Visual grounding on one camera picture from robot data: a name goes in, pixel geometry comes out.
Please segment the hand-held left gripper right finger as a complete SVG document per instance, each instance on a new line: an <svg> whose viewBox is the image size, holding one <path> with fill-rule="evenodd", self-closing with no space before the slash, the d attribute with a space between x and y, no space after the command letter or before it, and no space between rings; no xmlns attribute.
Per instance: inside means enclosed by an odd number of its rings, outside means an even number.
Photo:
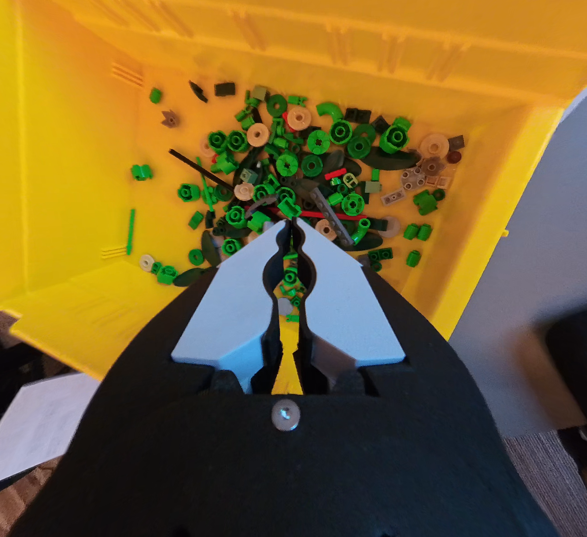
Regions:
<svg viewBox="0 0 587 537"><path fill-rule="evenodd" d="M340 375L406 358L363 266L306 222L292 223L306 294L295 352L304 394L325 394Z"/></svg>

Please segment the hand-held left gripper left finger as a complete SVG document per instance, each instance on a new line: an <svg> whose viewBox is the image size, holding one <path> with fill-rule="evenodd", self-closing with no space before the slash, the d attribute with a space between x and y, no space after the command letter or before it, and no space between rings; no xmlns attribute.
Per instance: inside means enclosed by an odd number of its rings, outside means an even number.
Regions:
<svg viewBox="0 0 587 537"><path fill-rule="evenodd" d="M281 220L222 262L171 357L176 363L208 365L235 374L245 393L269 357L263 338L278 318L274 290L283 279L291 223Z"/></svg>

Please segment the long grey holed plate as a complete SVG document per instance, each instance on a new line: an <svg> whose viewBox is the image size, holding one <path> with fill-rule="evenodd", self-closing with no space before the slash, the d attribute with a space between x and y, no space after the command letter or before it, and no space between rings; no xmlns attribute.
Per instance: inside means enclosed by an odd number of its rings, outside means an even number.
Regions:
<svg viewBox="0 0 587 537"><path fill-rule="evenodd" d="M341 244L345 247L355 246L355 242L352 239L351 235L348 233L347 229L341 223L341 220L337 217L335 211L331 207L330 203L328 203L327 199L323 196L320 189L318 187L313 188L310 191L310 196L315 206L322 213L323 217L327 219L327 221L329 222L331 228L333 229Z"/></svg>

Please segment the red thin rod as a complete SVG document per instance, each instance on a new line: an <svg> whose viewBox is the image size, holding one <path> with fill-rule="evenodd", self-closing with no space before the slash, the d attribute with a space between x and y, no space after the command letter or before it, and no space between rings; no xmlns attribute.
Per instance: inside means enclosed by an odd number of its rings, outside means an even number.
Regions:
<svg viewBox="0 0 587 537"><path fill-rule="evenodd" d="M280 210L275 207L275 206L262 206L260 207L261 211L268 211L271 212L273 214L277 214L278 212L280 212ZM368 218L366 215L360 214L357 216L349 216L349 215L345 215L344 213L335 213L335 215L337 216L337 218L339 220L361 220L361 219L365 219ZM301 217L305 217L305 218L323 218L323 214L319 211L312 211L312 210L303 210L301 212Z"/></svg>

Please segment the black thin rod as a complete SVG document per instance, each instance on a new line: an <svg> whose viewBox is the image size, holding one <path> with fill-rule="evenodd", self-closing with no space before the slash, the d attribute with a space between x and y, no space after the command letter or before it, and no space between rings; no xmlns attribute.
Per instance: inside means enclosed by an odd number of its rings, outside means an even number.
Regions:
<svg viewBox="0 0 587 537"><path fill-rule="evenodd" d="M185 164L185 165L189 166L190 168L194 169L195 171L197 171L202 177L207 178L208 180L215 183L217 186L220 186L220 187L228 190L231 193L234 192L234 187L231 184L226 183L226 181L221 180L215 174L213 174L211 171L205 169L203 166L192 161L191 159L188 159L186 156L184 156L180 152L176 151L175 149L170 148L168 150L168 153L171 156L173 156L175 159L178 159L183 164Z"/></svg>

